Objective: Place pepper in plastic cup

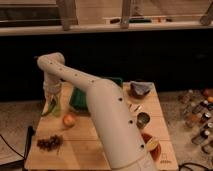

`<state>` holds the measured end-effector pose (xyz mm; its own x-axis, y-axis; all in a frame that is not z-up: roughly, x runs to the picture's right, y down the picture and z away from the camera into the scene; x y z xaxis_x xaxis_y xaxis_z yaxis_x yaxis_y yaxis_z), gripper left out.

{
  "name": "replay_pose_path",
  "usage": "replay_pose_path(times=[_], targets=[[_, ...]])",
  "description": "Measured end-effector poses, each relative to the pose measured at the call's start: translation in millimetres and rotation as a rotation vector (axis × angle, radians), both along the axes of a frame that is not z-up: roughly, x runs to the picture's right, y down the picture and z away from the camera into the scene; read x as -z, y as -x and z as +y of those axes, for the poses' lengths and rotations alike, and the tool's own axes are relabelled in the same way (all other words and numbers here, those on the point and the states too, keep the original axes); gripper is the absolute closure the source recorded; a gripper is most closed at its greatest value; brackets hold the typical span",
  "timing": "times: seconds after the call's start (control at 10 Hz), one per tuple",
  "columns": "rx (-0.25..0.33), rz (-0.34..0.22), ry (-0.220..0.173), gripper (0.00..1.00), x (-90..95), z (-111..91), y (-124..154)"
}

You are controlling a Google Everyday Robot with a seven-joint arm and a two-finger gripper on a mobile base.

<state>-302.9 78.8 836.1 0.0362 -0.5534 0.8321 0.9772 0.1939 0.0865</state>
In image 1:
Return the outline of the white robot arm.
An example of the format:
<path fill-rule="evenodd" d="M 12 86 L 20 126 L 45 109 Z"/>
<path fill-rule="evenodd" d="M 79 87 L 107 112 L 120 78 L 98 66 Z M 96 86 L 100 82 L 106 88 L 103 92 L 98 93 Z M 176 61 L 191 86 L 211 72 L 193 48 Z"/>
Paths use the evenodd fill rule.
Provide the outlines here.
<path fill-rule="evenodd" d="M 112 171 L 158 171 L 128 108 L 122 89 L 113 81 L 65 64 L 61 53 L 37 59 L 44 72 L 43 88 L 51 94 L 60 89 L 60 80 L 86 94 L 87 108 Z"/>

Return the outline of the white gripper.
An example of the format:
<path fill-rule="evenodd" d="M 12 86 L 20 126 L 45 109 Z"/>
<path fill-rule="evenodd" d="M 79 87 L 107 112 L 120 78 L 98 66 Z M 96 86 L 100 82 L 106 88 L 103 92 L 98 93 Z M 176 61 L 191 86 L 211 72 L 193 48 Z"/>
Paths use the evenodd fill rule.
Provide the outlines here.
<path fill-rule="evenodd" d="M 57 94 L 54 96 L 54 100 L 56 101 L 56 106 L 53 110 L 53 115 L 60 115 L 61 112 L 61 104 L 60 104 L 60 94 L 58 94 L 61 91 L 62 85 L 60 83 L 57 84 L 48 84 L 46 82 L 43 83 L 43 89 L 46 93 L 45 95 L 45 107 L 43 110 L 43 113 L 48 109 L 48 105 L 50 104 L 52 100 L 52 96 L 50 94 Z"/>

